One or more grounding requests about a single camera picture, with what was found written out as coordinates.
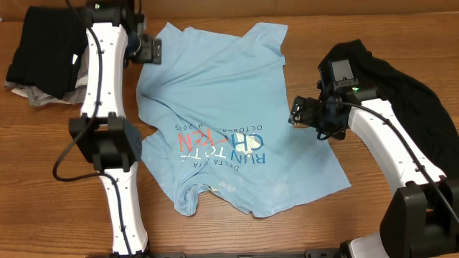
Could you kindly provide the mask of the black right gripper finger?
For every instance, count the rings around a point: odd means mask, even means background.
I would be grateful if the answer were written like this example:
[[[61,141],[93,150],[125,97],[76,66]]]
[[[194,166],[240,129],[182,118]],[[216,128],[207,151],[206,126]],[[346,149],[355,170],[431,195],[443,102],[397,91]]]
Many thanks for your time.
[[[304,123],[301,120],[301,112],[303,110],[303,107],[301,105],[295,105],[292,107],[290,110],[290,116],[288,118],[288,122],[291,125],[304,125]]]
[[[311,97],[301,97],[297,96],[295,97],[293,101],[293,108],[306,108],[312,103],[312,98]]]

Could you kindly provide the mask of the light blue printed t-shirt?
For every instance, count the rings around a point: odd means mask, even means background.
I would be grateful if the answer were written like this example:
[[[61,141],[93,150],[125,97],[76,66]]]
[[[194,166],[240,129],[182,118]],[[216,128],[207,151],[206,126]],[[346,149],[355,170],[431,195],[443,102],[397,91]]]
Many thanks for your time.
[[[180,214],[195,214],[205,191],[265,218],[349,187],[329,143],[288,122],[287,31],[158,33],[162,63],[145,65],[137,87],[139,117],[156,129],[142,160]]]

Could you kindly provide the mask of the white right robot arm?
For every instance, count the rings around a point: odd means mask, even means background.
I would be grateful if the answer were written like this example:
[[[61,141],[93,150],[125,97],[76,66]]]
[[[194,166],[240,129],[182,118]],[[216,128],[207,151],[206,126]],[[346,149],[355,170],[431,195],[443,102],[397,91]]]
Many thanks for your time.
[[[297,96],[289,121],[312,127],[318,139],[332,136],[329,122],[343,118],[381,168],[392,200],[379,231],[342,242],[338,248],[309,249],[306,257],[437,257],[458,252],[458,179],[449,178],[422,154],[387,100],[320,101]]]

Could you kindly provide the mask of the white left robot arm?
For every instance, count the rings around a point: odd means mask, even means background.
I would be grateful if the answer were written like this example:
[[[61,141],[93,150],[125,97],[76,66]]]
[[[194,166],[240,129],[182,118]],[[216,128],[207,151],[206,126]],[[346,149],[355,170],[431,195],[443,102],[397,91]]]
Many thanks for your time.
[[[123,107],[123,70],[131,62],[161,64],[161,40],[145,34],[140,1],[88,1],[84,11],[87,89],[69,132],[107,196],[110,256],[151,257],[137,190],[142,140]]]

